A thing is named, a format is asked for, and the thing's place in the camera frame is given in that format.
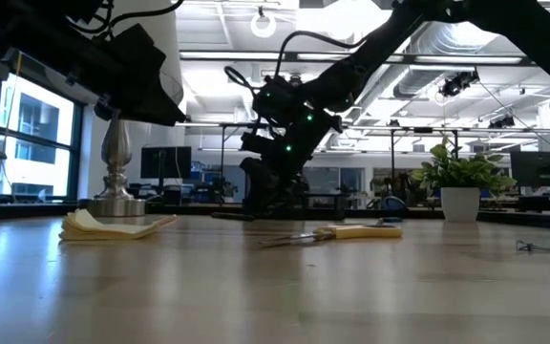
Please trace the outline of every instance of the wooden table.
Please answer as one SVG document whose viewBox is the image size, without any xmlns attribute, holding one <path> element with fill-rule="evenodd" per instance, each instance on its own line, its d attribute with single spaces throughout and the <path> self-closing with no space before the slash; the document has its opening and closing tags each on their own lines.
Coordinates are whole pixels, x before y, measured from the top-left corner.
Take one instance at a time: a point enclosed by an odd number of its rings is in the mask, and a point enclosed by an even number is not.
<svg viewBox="0 0 550 344">
<path fill-rule="evenodd" d="M 59 223 L 0 223 L 0 343 L 550 343 L 550 254 L 515 251 L 550 229 L 408 221 L 402 240 L 263 249 L 325 223 L 181 217 L 81 244 Z"/>
</svg>

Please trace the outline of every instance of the white flower pot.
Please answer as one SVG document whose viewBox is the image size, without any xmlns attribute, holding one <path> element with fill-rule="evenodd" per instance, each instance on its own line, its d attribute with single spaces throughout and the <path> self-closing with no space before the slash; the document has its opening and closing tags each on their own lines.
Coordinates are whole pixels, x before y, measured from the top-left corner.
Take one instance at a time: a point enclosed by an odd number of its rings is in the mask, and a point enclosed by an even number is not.
<svg viewBox="0 0 550 344">
<path fill-rule="evenodd" d="M 443 187 L 440 202 L 447 222 L 473 223 L 476 221 L 480 202 L 480 190 L 476 187 Z"/>
</svg>

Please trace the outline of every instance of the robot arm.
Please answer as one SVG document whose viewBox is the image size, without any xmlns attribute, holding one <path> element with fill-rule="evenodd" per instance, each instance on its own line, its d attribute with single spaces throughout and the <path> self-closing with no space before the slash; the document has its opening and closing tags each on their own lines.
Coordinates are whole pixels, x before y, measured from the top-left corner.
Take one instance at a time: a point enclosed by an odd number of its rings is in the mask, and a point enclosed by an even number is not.
<svg viewBox="0 0 550 344">
<path fill-rule="evenodd" d="M 501 34 L 550 75 L 550 12 L 537 0 L 405 0 L 354 54 L 303 85 L 303 97 L 335 112 L 347 110 L 368 78 L 425 21 L 469 21 Z"/>
<path fill-rule="evenodd" d="M 289 197 L 298 174 L 330 129 L 342 132 L 341 119 L 325 112 L 347 110 L 369 77 L 426 21 L 469 21 L 509 38 L 550 75 L 550 13 L 537 0 L 404 0 L 394 2 L 391 18 L 371 32 L 350 56 L 298 87 L 280 76 L 268 78 L 256 95 L 254 110 L 275 118 L 286 133 L 273 140 L 246 133 L 243 150 L 261 154 L 241 168 L 251 180 L 244 209 L 265 211 Z"/>
<path fill-rule="evenodd" d="M 103 119 L 119 112 L 121 119 L 162 125 L 184 121 L 160 84 L 166 56 L 140 25 L 111 40 L 73 29 L 70 20 L 90 22 L 102 2 L 0 0 L 0 59 L 14 48 L 82 85 L 100 97 L 95 112 Z"/>
</svg>

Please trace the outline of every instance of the silver metal stand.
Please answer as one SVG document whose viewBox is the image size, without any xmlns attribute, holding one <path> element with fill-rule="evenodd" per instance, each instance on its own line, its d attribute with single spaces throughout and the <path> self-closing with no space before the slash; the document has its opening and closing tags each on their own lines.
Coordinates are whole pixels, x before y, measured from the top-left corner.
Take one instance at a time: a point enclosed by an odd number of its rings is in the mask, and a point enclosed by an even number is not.
<svg viewBox="0 0 550 344">
<path fill-rule="evenodd" d="M 110 120 L 103 144 L 101 159 L 107 164 L 108 175 L 103 177 L 105 188 L 87 204 L 95 217 L 144 216 L 145 201 L 136 200 L 126 191 L 125 166 L 131 162 L 131 141 L 126 122 L 115 113 Z"/>
</svg>

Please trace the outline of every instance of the scissors handle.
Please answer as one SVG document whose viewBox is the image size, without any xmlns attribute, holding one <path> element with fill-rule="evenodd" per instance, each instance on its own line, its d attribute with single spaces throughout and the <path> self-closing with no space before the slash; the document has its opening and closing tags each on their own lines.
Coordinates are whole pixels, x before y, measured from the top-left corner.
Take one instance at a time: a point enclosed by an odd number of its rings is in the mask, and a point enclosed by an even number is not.
<svg viewBox="0 0 550 344">
<path fill-rule="evenodd" d="M 318 228 L 316 235 L 332 237 L 336 240 L 360 238 L 400 238 L 402 228 L 397 226 L 329 226 Z"/>
</svg>

